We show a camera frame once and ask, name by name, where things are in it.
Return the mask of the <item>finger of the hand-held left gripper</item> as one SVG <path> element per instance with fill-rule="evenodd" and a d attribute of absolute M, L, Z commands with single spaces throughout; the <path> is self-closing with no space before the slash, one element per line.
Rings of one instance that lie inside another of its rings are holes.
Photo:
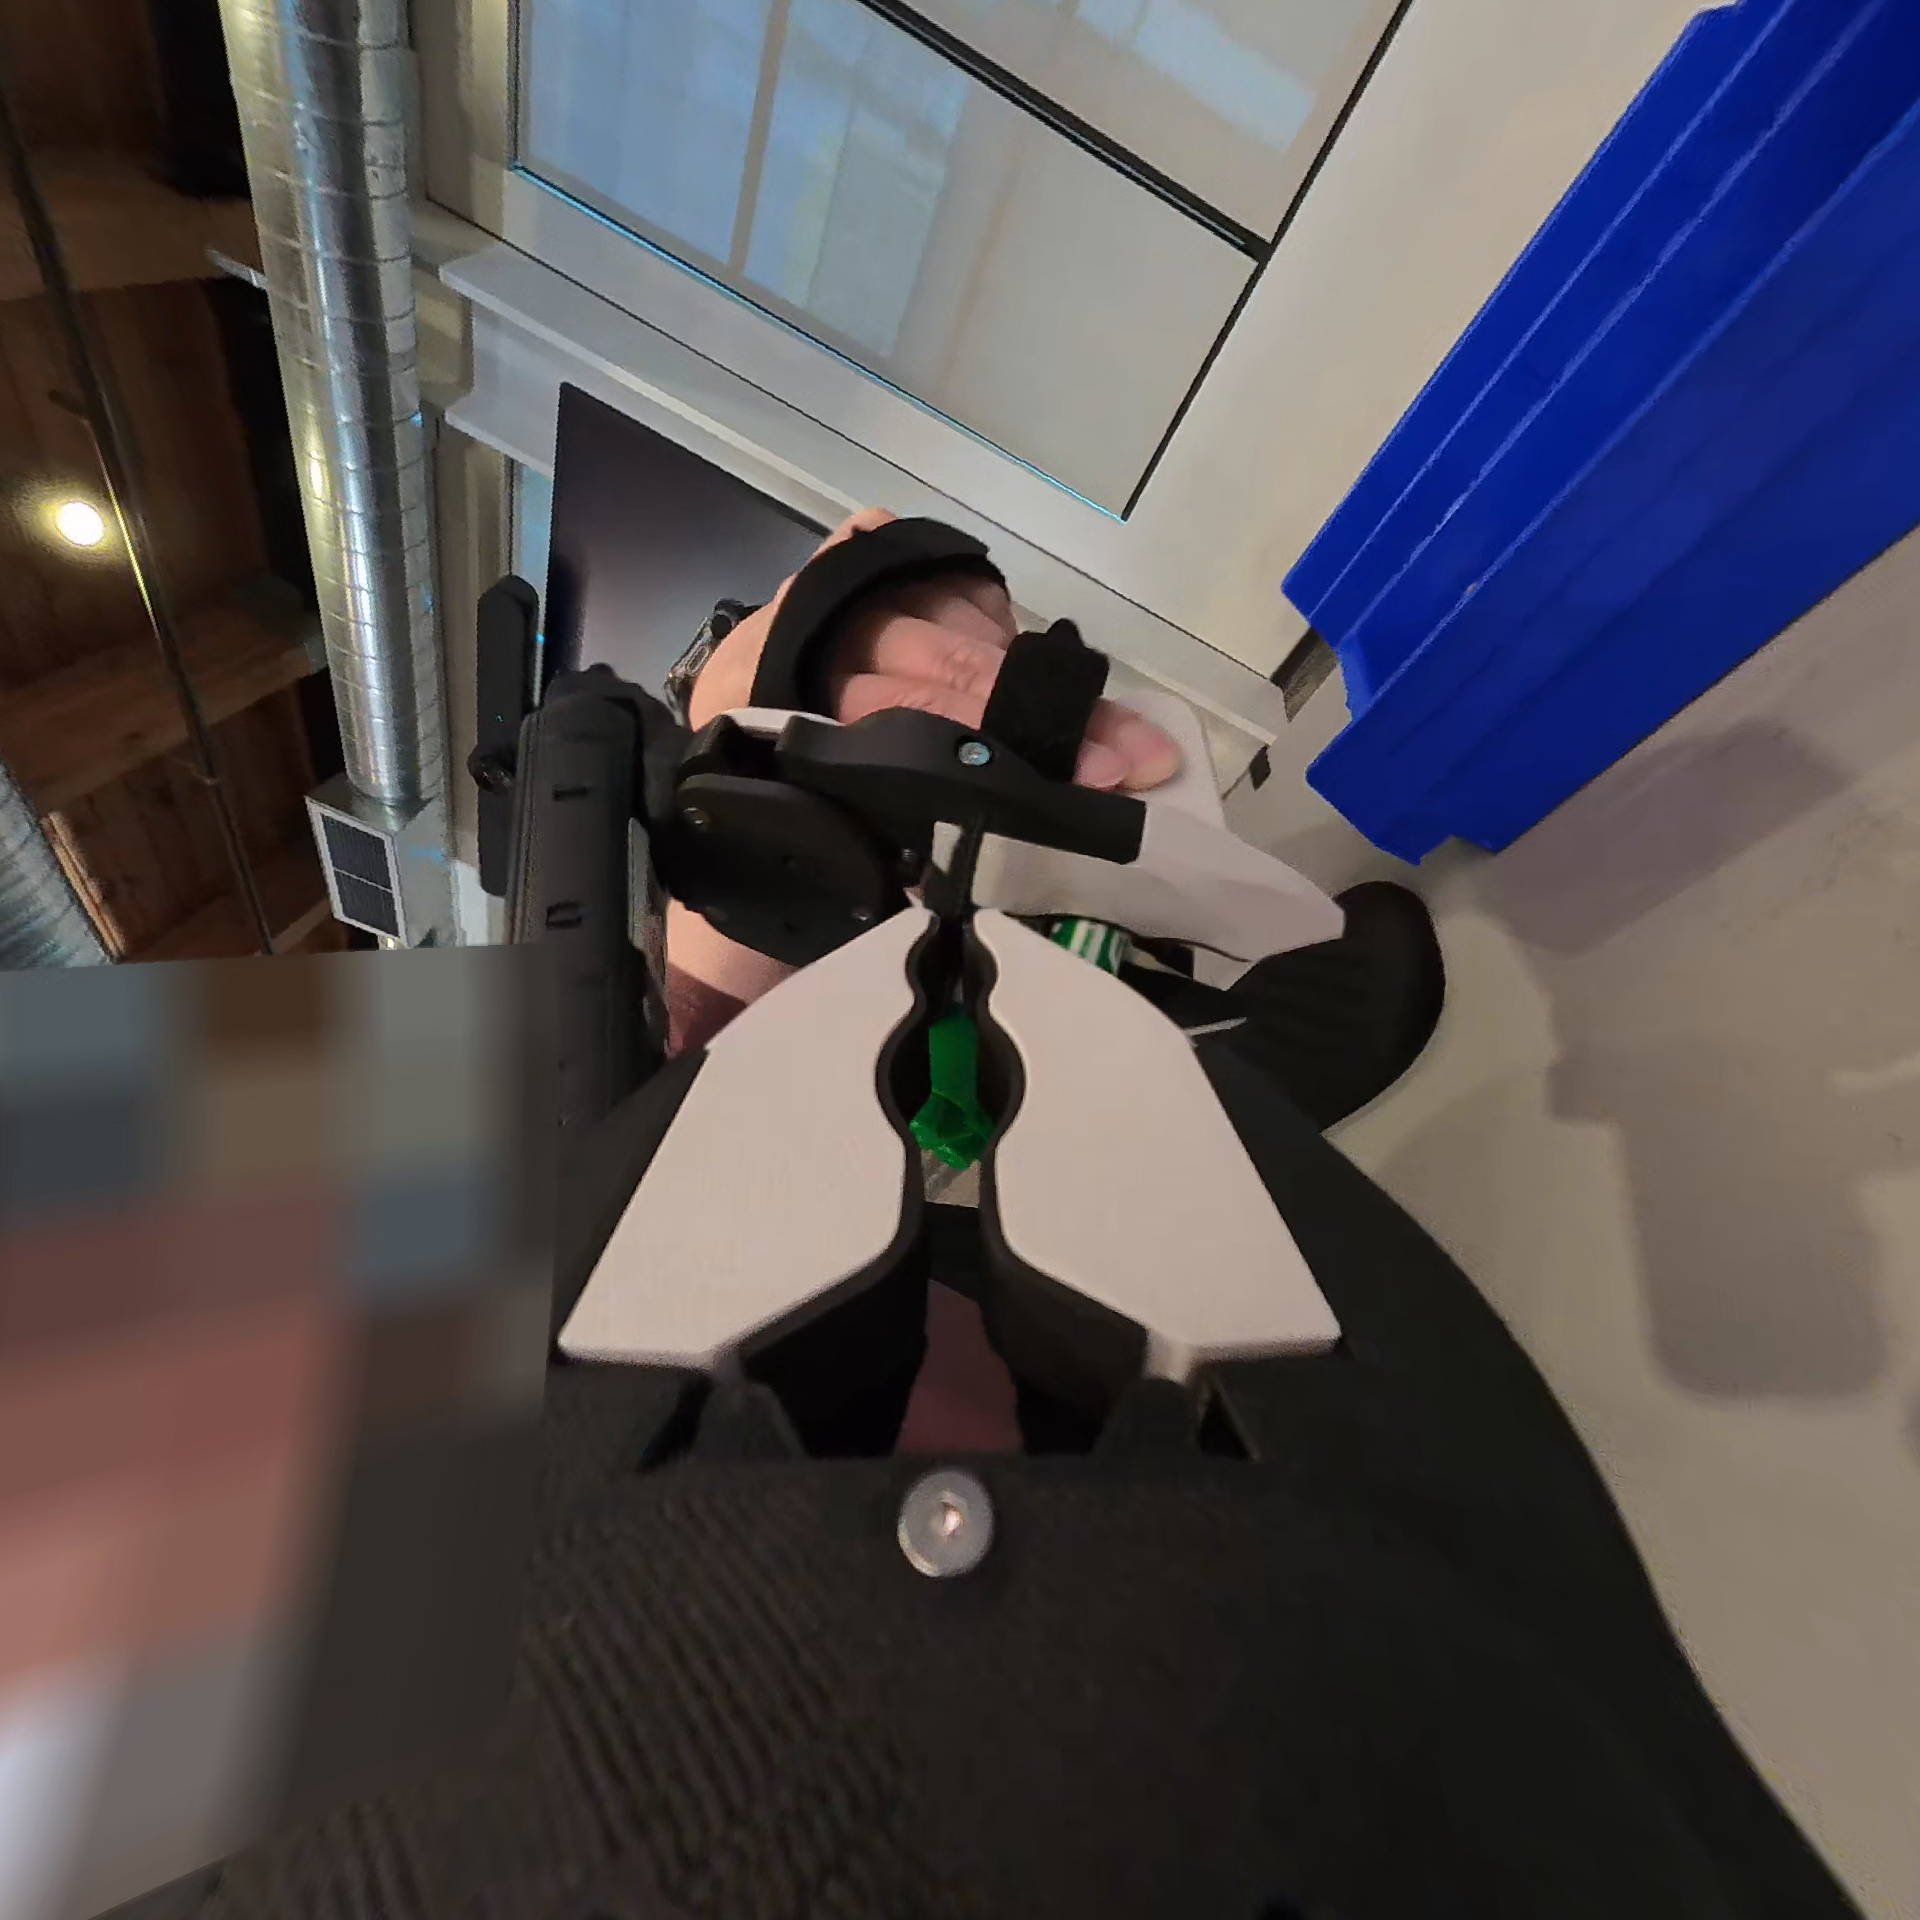
<path fill-rule="evenodd" d="M 1114 861 L 987 831 L 972 857 L 972 905 L 1045 939 L 1048 917 L 1080 916 L 1129 932 L 1132 951 L 1161 942 L 1240 966 L 1341 938 L 1344 914 L 1321 885 L 1228 828 L 1203 716 L 1178 696 L 1124 696 L 1120 704 L 1180 752 L 1176 773 L 1138 797 L 1135 857 Z"/>

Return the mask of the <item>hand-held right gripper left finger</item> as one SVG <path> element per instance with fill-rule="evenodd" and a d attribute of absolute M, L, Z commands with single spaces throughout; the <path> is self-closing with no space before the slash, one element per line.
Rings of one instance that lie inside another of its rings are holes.
<path fill-rule="evenodd" d="M 931 912 L 899 912 L 679 1062 L 664 1130 L 558 1327 L 570 1364 L 765 1385 L 813 1456 L 894 1449 L 926 1355 Z"/>

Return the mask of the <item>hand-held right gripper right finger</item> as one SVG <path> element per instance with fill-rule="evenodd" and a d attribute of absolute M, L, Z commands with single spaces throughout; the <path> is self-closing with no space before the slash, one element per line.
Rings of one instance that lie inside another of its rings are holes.
<path fill-rule="evenodd" d="M 987 1340 L 1020 1448 L 1091 1451 L 1138 1385 L 1339 1354 L 1341 1320 L 1196 1043 L 1004 912 L 967 932 Z"/>

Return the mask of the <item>person's left hand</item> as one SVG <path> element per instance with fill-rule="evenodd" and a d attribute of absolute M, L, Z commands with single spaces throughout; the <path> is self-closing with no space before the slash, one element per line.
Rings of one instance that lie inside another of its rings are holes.
<path fill-rule="evenodd" d="M 787 708 L 853 726 L 915 710 L 984 729 L 1063 777 L 1068 723 L 1034 723 L 1041 672 L 1020 666 L 1014 690 L 997 690 L 1019 637 L 1016 602 L 978 539 L 866 507 L 718 642 L 689 721 Z"/>

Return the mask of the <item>black wristwatch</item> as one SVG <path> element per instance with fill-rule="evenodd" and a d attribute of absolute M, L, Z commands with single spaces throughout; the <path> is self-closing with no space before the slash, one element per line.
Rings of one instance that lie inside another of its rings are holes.
<path fill-rule="evenodd" d="M 732 636 L 732 631 L 754 612 L 757 606 L 749 602 L 730 596 L 721 598 L 704 616 L 685 652 L 669 667 L 662 681 L 662 700 L 681 726 L 687 727 L 692 723 L 691 713 L 694 692 L 704 670 L 709 667 L 709 661 Z"/>

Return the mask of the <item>white vent box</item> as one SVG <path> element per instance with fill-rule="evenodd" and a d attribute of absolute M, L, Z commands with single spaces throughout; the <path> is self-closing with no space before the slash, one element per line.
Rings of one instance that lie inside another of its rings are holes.
<path fill-rule="evenodd" d="M 358 794 L 344 773 L 304 797 L 333 916 L 389 946 L 404 946 L 408 907 L 391 809 Z"/>

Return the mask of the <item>white window sill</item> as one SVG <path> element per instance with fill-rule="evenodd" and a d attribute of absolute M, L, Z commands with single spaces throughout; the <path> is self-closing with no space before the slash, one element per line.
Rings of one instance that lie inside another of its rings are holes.
<path fill-rule="evenodd" d="M 1025 612 L 1077 619 L 1110 658 L 1259 741 L 1285 732 L 1267 675 L 531 254 L 491 244 L 438 277 L 471 328 L 471 386 L 448 421 L 519 465 L 557 472 L 560 390 L 580 388 L 807 521 L 871 505 L 948 521 L 991 545 Z"/>

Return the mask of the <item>blue plastic bin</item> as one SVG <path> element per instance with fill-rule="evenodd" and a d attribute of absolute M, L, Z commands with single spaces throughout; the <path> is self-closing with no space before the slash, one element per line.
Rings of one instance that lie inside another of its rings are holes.
<path fill-rule="evenodd" d="M 1699 12 L 1285 591 L 1380 851 L 1500 851 L 1916 527 L 1919 6 Z"/>

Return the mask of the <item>large window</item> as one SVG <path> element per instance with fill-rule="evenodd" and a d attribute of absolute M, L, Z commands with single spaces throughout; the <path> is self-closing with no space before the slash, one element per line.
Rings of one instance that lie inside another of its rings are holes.
<path fill-rule="evenodd" d="M 1098 516 L 1411 3 L 516 3 L 516 167 Z"/>

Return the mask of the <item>slim metal ventilation duct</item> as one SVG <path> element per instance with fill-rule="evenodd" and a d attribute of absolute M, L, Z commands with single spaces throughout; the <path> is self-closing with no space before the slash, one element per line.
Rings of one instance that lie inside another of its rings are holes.
<path fill-rule="evenodd" d="M 407 3 L 223 1 L 344 775 L 391 809 L 404 947 L 458 938 L 421 404 Z"/>

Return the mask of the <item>large metal ventilation duct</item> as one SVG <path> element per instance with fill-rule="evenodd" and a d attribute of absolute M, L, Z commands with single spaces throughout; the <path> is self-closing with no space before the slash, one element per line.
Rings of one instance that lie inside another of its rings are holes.
<path fill-rule="evenodd" d="M 109 966 L 34 804 L 3 766 L 3 972 Z"/>

